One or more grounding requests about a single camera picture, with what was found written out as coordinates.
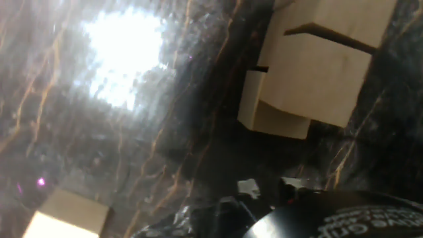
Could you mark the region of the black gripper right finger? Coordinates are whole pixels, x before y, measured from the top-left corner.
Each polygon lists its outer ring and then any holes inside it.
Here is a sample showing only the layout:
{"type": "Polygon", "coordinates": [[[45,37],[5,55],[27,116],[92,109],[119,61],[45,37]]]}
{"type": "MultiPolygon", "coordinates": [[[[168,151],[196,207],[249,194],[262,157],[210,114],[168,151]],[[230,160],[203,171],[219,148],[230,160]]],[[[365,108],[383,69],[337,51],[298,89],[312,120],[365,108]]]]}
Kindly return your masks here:
{"type": "Polygon", "coordinates": [[[311,191],[307,183],[308,180],[304,178],[281,177],[279,181],[279,201],[293,202],[304,197],[311,191]]]}

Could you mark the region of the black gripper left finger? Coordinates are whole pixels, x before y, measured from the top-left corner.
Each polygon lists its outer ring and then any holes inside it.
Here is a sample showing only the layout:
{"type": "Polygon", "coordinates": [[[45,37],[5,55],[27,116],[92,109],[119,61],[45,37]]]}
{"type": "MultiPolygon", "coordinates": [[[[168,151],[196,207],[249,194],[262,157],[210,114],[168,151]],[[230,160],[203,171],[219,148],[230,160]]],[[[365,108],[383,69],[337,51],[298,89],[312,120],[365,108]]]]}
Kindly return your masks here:
{"type": "Polygon", "coordinates": [[[235,196],[223,197],[198,214],[198,237],[243,237],[258,221],[254,206],[259,197],[260,189],[253,178],[238,181],[235,196]]]}

